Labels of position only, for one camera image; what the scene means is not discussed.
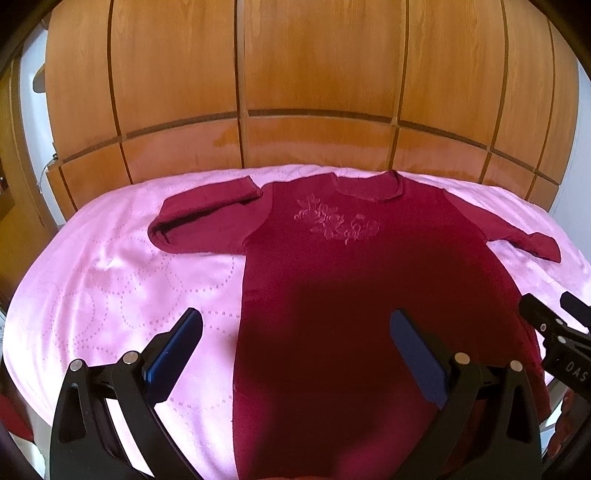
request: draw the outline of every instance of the white wall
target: white wall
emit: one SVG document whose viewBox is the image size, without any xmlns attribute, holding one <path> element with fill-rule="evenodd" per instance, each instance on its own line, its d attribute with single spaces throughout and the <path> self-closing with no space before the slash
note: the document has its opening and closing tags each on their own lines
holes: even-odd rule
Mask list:
<svg viewBox="0 0 591 480">
<path fill-rule="evenodd" d="M 53 148 L 53 136 L 49 125 L 47 99 L 45 93 L 33 92 L 33 78 L 45 63 L 46 44 L 47 30 L 37 27 L 24 45 L 20 75 L 22 124 L 31 164 L 33 164 L 37 181 L 40 181 L 43 198 L 56 224 L 63 225 L 66 221 L 53 196 L 49 181 L 43 173 L 45 166 L 56 152 Z"/>
<path fill-rule="evenodd" d="M 580 64 L 573 149 L 550 215 L 591 261 L 591 80 Z"/>
</svg>

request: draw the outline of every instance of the human hand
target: human hand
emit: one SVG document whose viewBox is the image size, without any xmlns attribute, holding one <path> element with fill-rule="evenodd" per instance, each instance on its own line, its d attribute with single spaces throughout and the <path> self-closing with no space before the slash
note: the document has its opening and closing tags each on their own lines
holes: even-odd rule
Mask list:
<svg viewBox="0 0 591 480">
<path fill-rule="evenodd" d="M 574 432 L 574 423 L 573 420 L 570 418 L 570 411 L 573 408 L 574 404 L 574 391 L 570 388 L 566 391 L 563 401 L 562 407 L 560 411 L 560 417 L 556 422 L 556 429 L 554 435 L 550 439 L 548 443 L 548 455 L 550 458 L 555 457 L 558 455 L 562 444 L 571 436 Z"/>
</svg>

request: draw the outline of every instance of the sweater collar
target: sweater collar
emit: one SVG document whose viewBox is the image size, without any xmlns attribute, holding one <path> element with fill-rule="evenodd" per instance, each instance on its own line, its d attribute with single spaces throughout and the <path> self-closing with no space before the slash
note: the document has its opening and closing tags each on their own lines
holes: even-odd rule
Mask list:
<svg viewBox="0 0 591 480">
<path fill-rule="evenodd" d="M 335 178 L 339 192 L 371 202 L 392 200 L 400 197 L 404 190 L 404 179 L 394 170 L 388 170 L 366 179 L 352 179 L 336 175 Z"/>
</svg>

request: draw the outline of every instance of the sweater sleeve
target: sweater sleeve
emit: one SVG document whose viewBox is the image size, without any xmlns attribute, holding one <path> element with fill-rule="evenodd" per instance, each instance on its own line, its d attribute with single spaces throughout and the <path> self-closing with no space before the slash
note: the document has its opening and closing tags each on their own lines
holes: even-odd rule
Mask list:
<svg viewBox="0 0 591 480">
<path fill-rule="evenodd" d="M 261 190 L 250 177 L 205 185 L 166 199 L 148 237 L 168 253 L 243 254 L 271 202 L 272 185 Z"/>
<path fill-rule="evenodd" d="M 494 213 L 472 205 L 445 190 L 444 195 L 464 217 L 482 231 L 486 241 L 507 240 L 514 247 L 536 257 L 560 263 L 560 248 L 552 237 L 539 232 L 527 234 Z"/>
</svg>

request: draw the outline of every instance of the dotted pattern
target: dotted pattern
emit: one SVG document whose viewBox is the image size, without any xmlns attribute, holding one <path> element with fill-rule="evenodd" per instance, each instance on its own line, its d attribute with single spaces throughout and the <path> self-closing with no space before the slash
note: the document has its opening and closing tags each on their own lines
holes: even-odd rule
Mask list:
<svg viewBox="0 0 591 480">
<path fill-rule="evenodd" d="M 184 451 L 192 450 L 188 458 L 197 469 L 208 465 L 225 472 L 235 469 L 223 463 L 226 457 L 216 448 L 232 448 L 232 367 L 241 315 L 243 257 L 168 255 L 152 246 L 147 227 L 165 198 L 203 184 L 250 175 L 262 186 L 331 171 L 350 177 L 372 175 L 316 166 L 194 173 L 128 186 L 86 205 L 36 260 L 11 303 L 6 358 L 19 366 L 13 369 L 14 380 L 26 401 L 43 418 L 51 419 L 63 372 L 73 358 L 100 365 L 117 360 L 127 350 L 142 350 L 156 333 L 168 330 L 186 307 L 193 306 L 201 311 L 205 326 L 197 352 L 212 348 L 220 362 L 194 355 L 187 364 L 188 376 L 183 372 L 173 397 L 159 408 L 166 409 L 170 424 L 165 425 L 174 438 L 187 442 Z M 521 254 L 503 242 L 489 246 L 520 290 L 535 285 L 530 290 L 542 300 L 558 299 L 562 291 L 570 290 L 591 303 L 589 263 L 545 212 L 499 189 L 408 177 L 443 187 L 527 232 L 536 229 L 556 238 L 562 265 L 531 257 L 523 262 L 518 258 Z M 202 374 L 210 375 L 212 386 Z M 216 438 L 198 429 L 200 422 L 212 418 L 223 426 Z"/>
</svg>

